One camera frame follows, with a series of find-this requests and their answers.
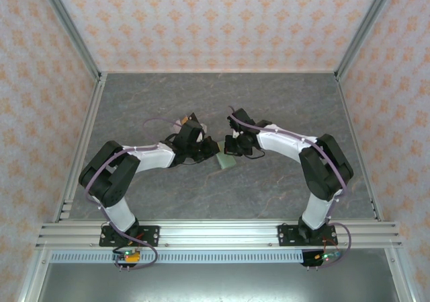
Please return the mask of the aluminium side rail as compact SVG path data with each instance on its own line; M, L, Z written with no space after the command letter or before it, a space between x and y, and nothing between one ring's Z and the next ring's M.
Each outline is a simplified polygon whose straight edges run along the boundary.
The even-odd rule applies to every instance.
M60 194L60 200L57 204L54 217L52 219L53 223L58 223L62 219L64 207L70 206L73 203L75 197L75 192L78 186L78 177L81 173L83 167L83 162L87 152L87 147L89 140L91 138L91 132L97 116L97 111L99 108L99 103L101 101L103 89L105 86L105 81L108 74L102 72L100 76L95 80L93 86L93 91L91 93L91 98L88 103L87 111L84 116L84 120L81 126L81 131L79 134L77 146L73 154L73 159L71 160L69 172L65 179L64 187Z
M363 155L361 154L359 139L357 138L357 135L355 132L355 127L354 127L353 120L352 120L352 116L351 116L349 109L347 107L345 93L343 92L342 85L341 85L341 78L337 74L337 72L334 72L334 78L336 80L337 89L339 91L339 95L341 97L341 101L342 101L342 104L343 104L343 107L345 110L345 115L346 115L346 118L348 121L349 129L351 131L351 136L352 136L353 143L355 146L355 151L357 153L357 157L358 157L359 164L360 164L360 169L361 169L361 172L363 174L363 180L366 184L368 196L370 198L370 202L371 202L371 205L372 205L372 208L374 211L375 219L377 220L377 222L382 222L382 221L384 221L384 214L382 211L382 207L379 203L378 197L374 193L374 186L372 184L372 181L370 180L369 173L367 171L367 166L366 166L366 163L363 159Z

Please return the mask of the grey metal sheet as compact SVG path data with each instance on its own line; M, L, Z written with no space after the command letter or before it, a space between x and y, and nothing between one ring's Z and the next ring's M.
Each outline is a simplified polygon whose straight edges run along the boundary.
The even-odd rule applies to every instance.
M160 264L120 272L110 264L52 264L38 302L399 302L389 269L344 262Z

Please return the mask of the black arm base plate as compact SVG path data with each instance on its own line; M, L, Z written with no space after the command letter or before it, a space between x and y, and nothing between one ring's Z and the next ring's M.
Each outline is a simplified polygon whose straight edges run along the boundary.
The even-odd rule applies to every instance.
M153 247L158 246L160 227L154 225L139 225L126 233L143 241L151 244ZM123 247L123 246L137 247L139 243L131 241L125 237L122 237L114 228L110 225L104 225L101 227L101 235L99 238L99 246L101 247Z
M305 225L277 226L277 238L280 246L336 246L338 244L337 232L334 226L324 224L316 230Z

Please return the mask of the aluminium corner post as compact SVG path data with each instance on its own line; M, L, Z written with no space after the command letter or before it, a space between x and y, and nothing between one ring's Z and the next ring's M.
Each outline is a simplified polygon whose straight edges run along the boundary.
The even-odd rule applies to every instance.
M48 0L49 4L53 8L53 11L62 24L65 32L70 38L72 45L75 47L79 56L88 72L91 74L93 78L99 80L101 77L101 71L98 69L89 49L87 48L82 36L80 35L71 15L67 11L62 0Z
M360 25L358 26L356 33L347 47L347 50L345 51L339 66L334 71L336 81L340 82L341 78L346 74L349 66L359 52L361 45L369 34L380 12L383 10L386 2L387 0L373 0L370 4Z

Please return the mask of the thin aluminium back rail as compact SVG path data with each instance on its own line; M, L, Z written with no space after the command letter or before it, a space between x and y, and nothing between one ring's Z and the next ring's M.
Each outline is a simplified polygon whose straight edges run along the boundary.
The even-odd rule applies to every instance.
M303 73L303 74L331 74L334 75L334 70L280 70L280 69L197 69L197 70L140 70L140 71L101 71L100 75L108 74L149 74L149 73Z

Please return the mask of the tan and black card stack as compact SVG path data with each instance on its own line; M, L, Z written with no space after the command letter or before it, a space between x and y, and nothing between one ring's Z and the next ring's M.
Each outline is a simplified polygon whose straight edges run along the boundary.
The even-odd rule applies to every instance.
M178 118L173 124L173 130L180 130L181 127L189 120L198 121L196 115L192 112L191 114Z

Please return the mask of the controller board with green light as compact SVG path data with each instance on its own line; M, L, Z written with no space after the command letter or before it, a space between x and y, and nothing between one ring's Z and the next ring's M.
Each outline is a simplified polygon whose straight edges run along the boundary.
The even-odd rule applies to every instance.
M306 250L302 253L302 265L305 267L322 266L324 262L339 258L340 256L341 253L338 251L325 252L323 250Z

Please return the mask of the controller board with yellow connector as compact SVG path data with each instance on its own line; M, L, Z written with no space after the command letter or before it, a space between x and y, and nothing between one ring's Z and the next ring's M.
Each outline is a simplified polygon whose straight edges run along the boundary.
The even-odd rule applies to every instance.
M115 260L129 264L137 264L140 261L140 252L131 248L116 248L113 249Z

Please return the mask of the pale green card holder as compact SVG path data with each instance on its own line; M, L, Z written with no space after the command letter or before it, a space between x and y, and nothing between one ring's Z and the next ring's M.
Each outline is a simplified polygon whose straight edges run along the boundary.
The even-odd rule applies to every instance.
M234 167L237 162L232 155L227 155L224 153L224 141L218 141L219 152L216 154L216 158L220 165L221 170L228 169Z

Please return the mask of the aluminium mounting rail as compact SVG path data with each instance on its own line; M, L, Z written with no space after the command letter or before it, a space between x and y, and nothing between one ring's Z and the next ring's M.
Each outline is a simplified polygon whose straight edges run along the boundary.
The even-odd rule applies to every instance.
M141 221L142 225L160 227L158 248L273 250L279 245L277 226L294 225L291 220L229 219L229 220L160 220ZM100 220L64 219L43 224L36 240L38 249L98 248ZM339 248L401 248L405 240L395 222L375 219L344 219L333 221Z

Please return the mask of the aluminium frame leg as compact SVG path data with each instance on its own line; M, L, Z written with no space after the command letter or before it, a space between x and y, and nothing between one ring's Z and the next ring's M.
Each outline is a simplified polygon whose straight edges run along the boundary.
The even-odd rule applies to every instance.
M34 251L17 300L18 302L38 302L48 271L51 255L51 250L43 249Z
M385 248L384 252L399 302L416 302L415 294L410 288L408 278L406 276L406 268L402 265L399 249Z

